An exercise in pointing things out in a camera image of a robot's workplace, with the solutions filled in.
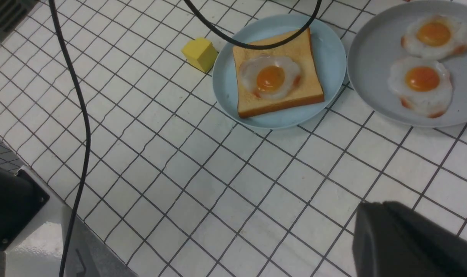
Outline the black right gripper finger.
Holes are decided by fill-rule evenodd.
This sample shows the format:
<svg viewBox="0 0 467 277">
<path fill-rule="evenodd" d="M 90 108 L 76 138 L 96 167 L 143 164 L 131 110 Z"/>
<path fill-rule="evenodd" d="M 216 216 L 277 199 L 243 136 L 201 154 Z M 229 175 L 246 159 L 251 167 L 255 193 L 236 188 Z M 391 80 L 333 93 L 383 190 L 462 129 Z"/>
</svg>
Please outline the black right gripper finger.
<svg viewBox="0 0 467 277">
<path fill-rule="evenodd" d="M 467 277 L 467 241 L 402 203 L 361 203 L 352 243 L 358 277 Z"/>
</svg>

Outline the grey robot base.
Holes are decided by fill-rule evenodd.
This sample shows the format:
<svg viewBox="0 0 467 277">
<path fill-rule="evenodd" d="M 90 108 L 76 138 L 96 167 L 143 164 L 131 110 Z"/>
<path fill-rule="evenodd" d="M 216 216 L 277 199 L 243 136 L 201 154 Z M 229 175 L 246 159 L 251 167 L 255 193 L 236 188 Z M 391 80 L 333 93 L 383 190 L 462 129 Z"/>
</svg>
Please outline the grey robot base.
<svg viewBox="0 0 467 277">
<path fill-rule="evenodd" d="M 0 276 L 135 277 L 81 219 L 72 226 L 63 255 L 72 209 L 26 166 L 0 168 Z"/>
</svg>

